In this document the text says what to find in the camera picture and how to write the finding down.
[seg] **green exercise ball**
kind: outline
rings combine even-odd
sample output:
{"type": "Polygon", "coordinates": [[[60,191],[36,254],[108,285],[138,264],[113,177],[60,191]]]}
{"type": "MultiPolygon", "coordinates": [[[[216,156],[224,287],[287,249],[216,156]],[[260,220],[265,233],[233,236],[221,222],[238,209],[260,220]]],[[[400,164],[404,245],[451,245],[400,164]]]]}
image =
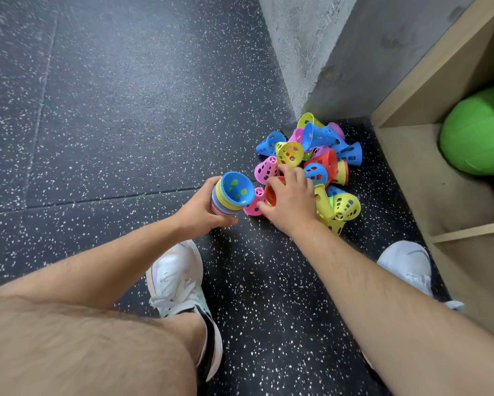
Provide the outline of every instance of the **green exercise ball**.
{"type": "Polygon", "coordinates": [[[494,86],[460,101],[441,129],[450,165],[472,175],[494,175],[494,86]]]}

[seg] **right hand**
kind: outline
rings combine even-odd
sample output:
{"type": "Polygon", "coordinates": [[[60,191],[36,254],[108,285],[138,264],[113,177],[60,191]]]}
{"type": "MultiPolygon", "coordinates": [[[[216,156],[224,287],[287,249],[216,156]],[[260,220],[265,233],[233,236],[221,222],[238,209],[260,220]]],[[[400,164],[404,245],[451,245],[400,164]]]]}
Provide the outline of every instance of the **right hand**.
{"type": "Polygon", "coordinates": [[[267,180],[277,196],[276,206],[258,202],[258,208],[279,230],[293,238],[295,232],[317,219],[315,187],[302,168],[278,167],[286,178],[286,184],[275,176],[267,180]]]}

